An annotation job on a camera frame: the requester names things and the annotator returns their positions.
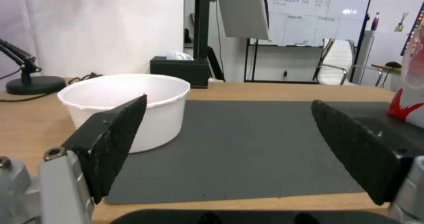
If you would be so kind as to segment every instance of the black mat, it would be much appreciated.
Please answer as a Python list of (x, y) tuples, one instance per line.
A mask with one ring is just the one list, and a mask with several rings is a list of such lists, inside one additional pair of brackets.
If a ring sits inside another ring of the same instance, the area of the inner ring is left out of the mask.
[[(332, 103), (387, 119), (388, 103)], [(310, 102), (187, 101), (181, 133), (131, 154), (107, 202), (135, 204), (362, 192), (321, 137)]]

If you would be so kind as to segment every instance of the chair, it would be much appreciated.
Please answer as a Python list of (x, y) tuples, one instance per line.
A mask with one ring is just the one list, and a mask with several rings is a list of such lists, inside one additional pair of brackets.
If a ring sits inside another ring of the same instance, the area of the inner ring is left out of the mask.
[(312, 80), (323, 85), (356, 85), (346, 81), (354, 67), (375, 70), (379, 73), (375, 86), (378, 86), (383, 72), (374, 67), (354, 65), (354, 44), (350, 40), (323, 39), (324, 49)]

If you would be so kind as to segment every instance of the whiteboard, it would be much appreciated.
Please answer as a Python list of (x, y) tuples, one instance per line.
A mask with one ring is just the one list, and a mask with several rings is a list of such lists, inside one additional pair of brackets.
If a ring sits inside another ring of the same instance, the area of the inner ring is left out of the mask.
[(268, 0), (270, 39), (259, 40), (259, 44), (322, 46), (323, 38), (350, 39), (358, 44), (368, 2)]

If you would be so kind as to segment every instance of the screw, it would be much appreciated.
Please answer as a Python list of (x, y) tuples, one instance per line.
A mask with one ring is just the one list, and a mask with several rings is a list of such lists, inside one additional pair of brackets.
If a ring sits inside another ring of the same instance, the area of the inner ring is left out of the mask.
[(12, 162), (8, 157), (0, 156), (0, 169), (11, 170)]
[(43, 159), (44, 161), (50, 161), (62, 157), (64, 155), (66, 155), (66, 150), (64, 147), (54, 147), (44, 153)]

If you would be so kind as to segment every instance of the plastic bowl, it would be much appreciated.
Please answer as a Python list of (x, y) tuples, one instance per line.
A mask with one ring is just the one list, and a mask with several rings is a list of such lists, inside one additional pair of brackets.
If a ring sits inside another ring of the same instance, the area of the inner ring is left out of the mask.
[(152, 74), (102, 76), (77, 82), (58, 93), (78, 129), (92, 114), (107, 111), (147, 94), (147, 109), (130, 153), (159, 147), (181, 130), (190, 84)]

